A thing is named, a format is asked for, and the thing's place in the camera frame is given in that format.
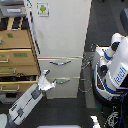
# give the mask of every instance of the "white robot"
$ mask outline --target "white robot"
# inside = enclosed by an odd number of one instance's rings
[[[115,33],[110,47],[96,47],[92,69],[96,96],[117,104],[128,89],[128,37]]]
[[[42,92],[55,88],[56,80],[50,83],[46,79],[49,70],[43,71],[38,85],[33,84],[9,109],[9,114],[0,115],[0,128],[15,128],[20,125],[29,115],[35,105],[43,97]]]

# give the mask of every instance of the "floor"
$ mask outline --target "floor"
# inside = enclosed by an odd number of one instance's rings
[[[95,43],[100,46],[109,46],[111,36],[119,32],[127,35],[120,22],[120,12],[128,7],[128,1],[120,0],[92,0],[91,15],[85,45],[85,55],[92,54],[91,45]],[[76,99],[54,99],[43,98],[33,109],[27,119],[17,128],[36,128],[40,125],[79,125],[82,128],[92,128],[91,115],[98,117],[103,128],[106,119],[103,117],[100,104],[93,96],[92,90],[88,91],[91,84],[90,67],[83,64],[81,70],[80,88],[86,93],[78,91]],[[0,113],[8,114],[11,105],[0,104]]]

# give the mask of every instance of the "door handle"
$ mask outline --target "door handle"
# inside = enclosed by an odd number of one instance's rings
[[[0,61],[0,63],[8,63],[9,59],[5,60],[5,61]]]
[[[18,88],[16,90],[3,90],[3,87],[4,86],[1,87],[1,92],[18,92],[20,89],[19,85],[18,85]]]
[[[67,82],[69,82],[70,81],[70,79],[60,79],[59,81],[58,81],[57,79],[56,79],[56,83],[57,84],[65,84],[65,83],[67,83]]]
[[[16,73],[16,71],[14,70],[14,72],[0,72],[0,75],[12,75],[15,73]]]
[[[71,60],[67,60],[66,62],[63,62],[63,63],[57,63],[57,62],[53,62],[53,61],[51,61],[50,63],[52,63],[52,64],[55,64],[55,65],[65,65],[65,64],[68,64],[68,63],[70,63],[71,62]]]

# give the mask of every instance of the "freezer drawer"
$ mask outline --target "freezer drawer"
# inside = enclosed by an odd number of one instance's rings
[[[0,66],[35,65],[31,49],[0,50]]]
[[[50,70],[48,78],[79,77],[82,59],[38,59],[40,70]]]
[[[76,98],[78,92],[79,79],[57,79],[54,89],[46,92],[47,99],[53,98]]]
[[[0,77],[2,76],[17,76],[17,75],[38,75],[38,68],[36,65],[32,66],[13,66],[13,67],[0,67]]]
[[[33,84],[38,83],[38,76],[33,81],[0,82],[0,93],[25,92]]]
[[[26,16],[24,5],[0,6],[4,17],[23,17]]]
[[[31,48],[27,30],[0,31],[0,49]]]

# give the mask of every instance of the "refrigerator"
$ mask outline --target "refrigerator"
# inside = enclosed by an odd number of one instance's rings
[[[77,98],[91,0],[24,0],[41,72],[56,88],[48,99]]]

